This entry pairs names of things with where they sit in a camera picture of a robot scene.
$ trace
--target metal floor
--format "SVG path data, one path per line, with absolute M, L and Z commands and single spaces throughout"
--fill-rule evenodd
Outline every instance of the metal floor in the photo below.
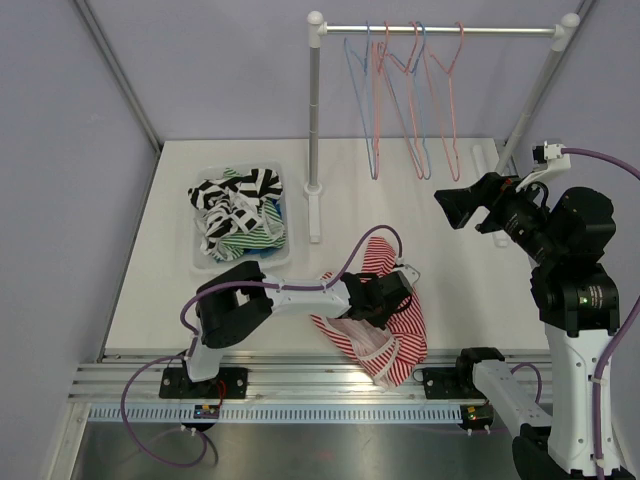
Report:
M 135 424 L 146 441 L 171 428 Z M 207 453 L 191 469 L 170 468 L 135 452 L 120 423 L 87 425 L 73 479 L 362 479 L 517 480 L 508 433 L 467 437 L 455 426 L 219 424 L 207 432 L 219 461 Z M 201 448 L 186 434 L 159 440 L 154 452 L 188 462 Z

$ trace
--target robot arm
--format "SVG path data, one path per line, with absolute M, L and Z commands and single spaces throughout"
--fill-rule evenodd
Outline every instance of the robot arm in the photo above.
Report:
M 524 180 L 488 173 L 469 188 L 435 193 L 453 228 L 464 227 L 477 207 L 484 206 L 489 214 L 476 229 L 504 230 L 538 264 L 531 293 L 551 352 L 553 417 L 524 395 L 500 359 L 466 365 L 469 381 L 491 401 L 514 437 L 514 461 L 526 480 L 596 476 L 591 382 L 596 363 L 620 326 L 617 288 L 598 263 L 615 233 L 611 201 L 592 189 L 574 187 L 552 211 L 546 206 L 548 190 L 539 181 L 570 166 L 561 148 L 536 149 L 534 156 L 539 155 L 536 160 L 543 167 Z M 539 206 L 534 200 L 540 190 L 545 197 Z M 605 450 L 598 465 L 607 478 L 631 479 L 612 441 L 609 370 L 600 381 L 601 405 L 596 410 Z
M 281 280 L 262 273 L 256 261 L 241 263 L 202 285 L 198 293 L 232 282 L 260 282 L 282 288 L 227 288 L 202 298 L 196 307 L 199 341 L 187 360 L 189 377 L 193 382 L 214 378 L 225 349 L 247 338 L 272 315 L 344 317 L 384 328 L 391 315 L 409 306 L 413 285 L 419 278 L 411 266 L 399 265 L 383 277 L 344 273 L 331 285 L 319 280 Z

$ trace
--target white tray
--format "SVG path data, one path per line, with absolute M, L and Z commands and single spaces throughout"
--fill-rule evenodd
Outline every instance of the white tray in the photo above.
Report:
M 287 215 L 289 210 L 289 197 L 287 196 L 287 182 L 283 173 L 282 165 L 277 161 L 266 162 L 247 162 L 237 163 L 233 162 L 230 165 L 224 167 L 208 167 L 204 170 L 200 170 L 193 180 L 193 186 L 200 184 L 205 180 L 213 180 L 221 178 L 224 175 L 224 171 L 227 168 L 233 168 L 241 175 L 249 173 L 252 168 L 269 168 L 274 170 L 279 176 L 282 182 L 282 197 L 280 197 L 280 212 L 282 214 L 282 222 L 284 223 L 286 241 L 284 246 L 273 253 L 272 255 L 262 258 L 259 254 L 243 255 L 240 258 L 232 260 L 230 262 L 217 262 L 215 258 L 210 255 L 205 255 L 200 250 L 200 244 L 202 242 L 202 232 L 198 230 L 195 224 L 195 218 L 198 212 L 195 208 L 192 208 L 193 221 L 191 222 L 191 237 L 192 237 L 192 254 L 191 254 L 191 271 L 196 274 L 210 275 L 219 274 L 229 270 L 231 267 L 238 265 L 239 263 L 246 262 L 247 260 L 257 260 L 260 264 L 260 268 L 268 269 L 272 267 L 278 267 L 288 263 L 291 260 L 291 244 L 293 242 L 293 227 L 291 225 L 291 217 Z

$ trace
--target green and white striped clothing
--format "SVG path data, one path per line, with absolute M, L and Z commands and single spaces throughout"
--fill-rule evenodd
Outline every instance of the green and white striped clothing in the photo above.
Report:
M 231 168 L 224 171 L 224 178 L 242 177 Z M 258 207 L 258 216 L 262 220 L 248 233 L 238 230 L 222 237 L 217 249 L 211 255 L 219 261 L 231 261 L 244 255 L 246 250 L 282 248 L 286 243 L 286 231 L 282 218 L 273 201 L 266 198 Z

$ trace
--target pile of clothes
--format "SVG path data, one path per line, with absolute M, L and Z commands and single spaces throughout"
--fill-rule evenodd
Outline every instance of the pile of clothes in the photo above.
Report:
M 282 182 L 268 168 L 242 175 L 231 168 L 222 178 L 190 188 L 189 200 L 198 214 L 196 226 L 203 238 L 200 250 L 228 262 L 244 254 L 275 253 L 286 242 L 280 198 Z

